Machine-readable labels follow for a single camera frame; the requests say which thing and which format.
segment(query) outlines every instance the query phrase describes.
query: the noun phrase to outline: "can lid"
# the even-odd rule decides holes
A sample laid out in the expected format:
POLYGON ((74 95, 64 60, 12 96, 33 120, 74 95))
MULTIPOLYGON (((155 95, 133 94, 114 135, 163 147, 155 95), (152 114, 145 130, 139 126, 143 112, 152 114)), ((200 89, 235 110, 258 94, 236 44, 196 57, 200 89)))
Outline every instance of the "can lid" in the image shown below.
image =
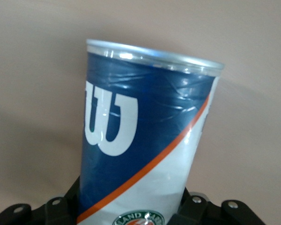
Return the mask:
POLYGON ((219 62, 139 46, 92 39, 87 40, 87 45, 90 53, 188 74, 219 76, 224 68, 219 62))

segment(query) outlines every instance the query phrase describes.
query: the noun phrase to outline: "round green logo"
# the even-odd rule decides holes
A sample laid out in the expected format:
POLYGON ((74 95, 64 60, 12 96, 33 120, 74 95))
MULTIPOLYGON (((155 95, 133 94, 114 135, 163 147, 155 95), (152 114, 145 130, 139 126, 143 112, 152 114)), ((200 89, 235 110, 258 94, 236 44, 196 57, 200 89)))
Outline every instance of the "round green logo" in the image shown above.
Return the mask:
POLYGON ((164 218, 156 211, 135 210, 118 216, 112 225, 164 225, 164 218))

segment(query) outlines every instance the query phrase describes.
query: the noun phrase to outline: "blue label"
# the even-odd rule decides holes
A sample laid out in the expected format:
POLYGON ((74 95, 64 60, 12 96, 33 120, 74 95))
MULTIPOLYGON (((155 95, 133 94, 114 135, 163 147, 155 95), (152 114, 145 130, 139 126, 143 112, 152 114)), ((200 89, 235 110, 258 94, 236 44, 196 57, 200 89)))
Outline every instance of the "blue label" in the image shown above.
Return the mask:
POLYGON ((80 213, 164 150, 200 110, 213 80, 89 53, 80 213))

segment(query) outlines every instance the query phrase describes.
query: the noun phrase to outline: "orange stripe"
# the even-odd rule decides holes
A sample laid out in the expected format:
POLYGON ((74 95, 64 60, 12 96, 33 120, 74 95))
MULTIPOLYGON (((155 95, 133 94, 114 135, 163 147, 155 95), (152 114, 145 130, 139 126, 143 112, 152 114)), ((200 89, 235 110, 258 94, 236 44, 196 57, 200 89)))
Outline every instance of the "orange stripe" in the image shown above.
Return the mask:
POLYGON ((203 113, 204 109, 207 106, 209 96, 206 98, 204 104, 195 115, 193 120, 187 125, 187 127, 161 152, 159 153, 151 162, 149 162, 145 167, 143 167, 140 171, 138 171, 133 177, 127 180, 124 184, 118 187, 116 190, 111 192, 105 198, 97 202, 95 205, 90 207, 84 213, 82 213, 77 218, 77 223, 85 220, 89 216, 93 215, 95 212, 99 211, 101 208, 112 202, 126 190, 128 190, 132 185, 138 182, 141 178, 143 178, 148 172, 150 172, 157 164, 159 164, 168 154, 170 154, 173 149, 182 141, 185 135, 191 131, 192 127, 196 124, 198 119, 200 118, 201 114, 203 113))

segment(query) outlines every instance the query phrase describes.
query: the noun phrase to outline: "cylindrical container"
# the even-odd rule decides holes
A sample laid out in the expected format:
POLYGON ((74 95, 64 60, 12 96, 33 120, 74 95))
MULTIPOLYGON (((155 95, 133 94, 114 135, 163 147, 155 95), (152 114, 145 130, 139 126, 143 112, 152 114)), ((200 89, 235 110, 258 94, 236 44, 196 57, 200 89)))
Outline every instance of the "cylindrical container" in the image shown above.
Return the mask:
POLYGON ((80 225, 177 212, 223 64, 88 40, 80 225))

